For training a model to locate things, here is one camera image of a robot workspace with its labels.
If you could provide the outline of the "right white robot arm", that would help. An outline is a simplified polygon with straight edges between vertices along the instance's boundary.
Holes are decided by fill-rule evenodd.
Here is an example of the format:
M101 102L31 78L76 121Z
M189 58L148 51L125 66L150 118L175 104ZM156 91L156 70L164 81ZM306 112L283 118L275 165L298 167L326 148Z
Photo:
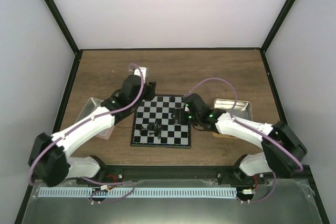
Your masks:
M252 176L273 172L283 178L303 172L302 159L307 149L295 132L283 121L258 123L233 114L233 108L209 107L196 93L183 98L184 105L175 109L172 118L178 124L200 126L204 131L229 135L260 148L260 153L245 155L233 170L233 177L244 184Z

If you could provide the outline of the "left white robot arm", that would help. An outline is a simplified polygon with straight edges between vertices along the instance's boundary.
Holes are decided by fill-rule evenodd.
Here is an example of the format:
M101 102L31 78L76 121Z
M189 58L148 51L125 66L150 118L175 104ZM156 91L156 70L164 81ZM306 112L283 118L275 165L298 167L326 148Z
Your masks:
M129 75L120 89L103 100L89 115L60 132L39 134L29 156L28 181L33 176L54 187L65 179L91 179L102 184L107 178L104 163L96 156L73 157L81 145L131 115L143 100L155 96L156 82L147 83L139 75Z

